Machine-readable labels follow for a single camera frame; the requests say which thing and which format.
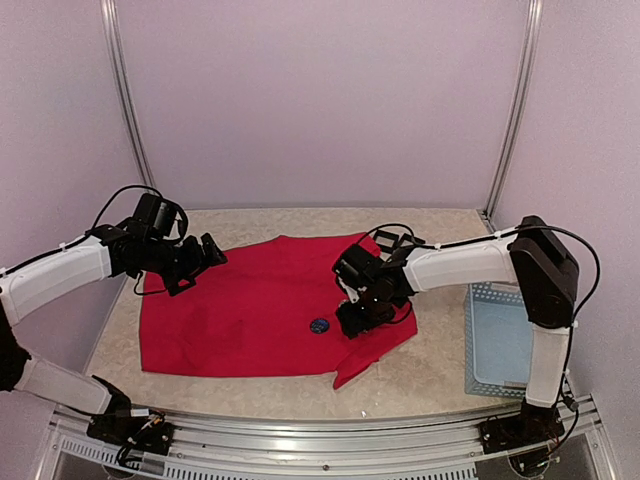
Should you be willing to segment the red t-shirt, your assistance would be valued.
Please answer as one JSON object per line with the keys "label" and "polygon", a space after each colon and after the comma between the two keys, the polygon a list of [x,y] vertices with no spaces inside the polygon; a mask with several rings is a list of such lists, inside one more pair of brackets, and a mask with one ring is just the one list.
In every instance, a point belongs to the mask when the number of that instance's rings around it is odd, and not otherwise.
{"label": "red t-shirt", "polygon": [[[330,237],[278,236],[227,251],[196,285],[174,297],[147,274],[139,320],[141,369],[145,373],[206,377],[298,377],[332,373],[340,389],[417,332],[412,313],[347,338],[336,309],[345,294],[331,270],[339,255],[359,242],[380,250],[362,234]],[[324,334],[309,325],[330,322]]]}

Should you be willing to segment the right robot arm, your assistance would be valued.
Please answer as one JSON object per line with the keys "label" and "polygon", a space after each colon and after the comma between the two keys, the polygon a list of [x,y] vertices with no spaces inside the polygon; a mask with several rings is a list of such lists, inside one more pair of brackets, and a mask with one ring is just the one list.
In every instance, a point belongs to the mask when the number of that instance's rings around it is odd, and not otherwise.
{"label": "right robot arm", "polygon": [[522,413],[513,419],[511,433],[531,444],[550,427],[575,318],[579,266],[559,233],[530,215],[510,229],[458,242],[429,245],[404,236],[385,259],[355,242],[332,267],[347,296],[336,310],[342,332],[354,339],[390,324],[410,297],[432,289],[517,285],[532,325],[533,351]]}

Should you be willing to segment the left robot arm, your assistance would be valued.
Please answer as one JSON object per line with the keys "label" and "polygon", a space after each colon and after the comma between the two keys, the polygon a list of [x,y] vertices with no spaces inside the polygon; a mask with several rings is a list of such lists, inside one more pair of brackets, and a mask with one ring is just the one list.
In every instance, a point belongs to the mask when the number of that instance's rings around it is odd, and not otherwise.
{"label": "left robot arm", "polygon": [[87,285],[122,274],[156,274],[162,292],[176,296],[195,286],[227,257],[210,234],[170,240],[104,225],[23,266],[1,272],[1,389],[64,405],[92,418],[121,445],[140,434],[126,412],[127,396],[108,382],[69,370],[21,346],[14,329],[26,317]]}

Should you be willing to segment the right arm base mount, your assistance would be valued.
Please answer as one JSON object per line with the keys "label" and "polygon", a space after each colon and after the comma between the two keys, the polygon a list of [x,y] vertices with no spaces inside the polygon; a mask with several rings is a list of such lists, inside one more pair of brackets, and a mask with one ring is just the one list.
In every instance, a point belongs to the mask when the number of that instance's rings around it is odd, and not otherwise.
{"label": "right arm base mount", "polygon": [[483,453],[493,454],[559,440],[565,433],[559,417],[538,418],[517,414],[490,418],[479,425]]}

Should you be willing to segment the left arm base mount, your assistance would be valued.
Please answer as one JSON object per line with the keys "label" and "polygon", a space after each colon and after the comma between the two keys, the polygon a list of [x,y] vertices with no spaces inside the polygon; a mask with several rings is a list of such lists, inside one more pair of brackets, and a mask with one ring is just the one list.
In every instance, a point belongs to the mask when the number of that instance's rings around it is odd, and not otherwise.
{"label": "left arm base mount", "polygon": [[167,456],[174,430],[158,410],[113,404],[105,413],[91,416],[87,435],[111,445]]}

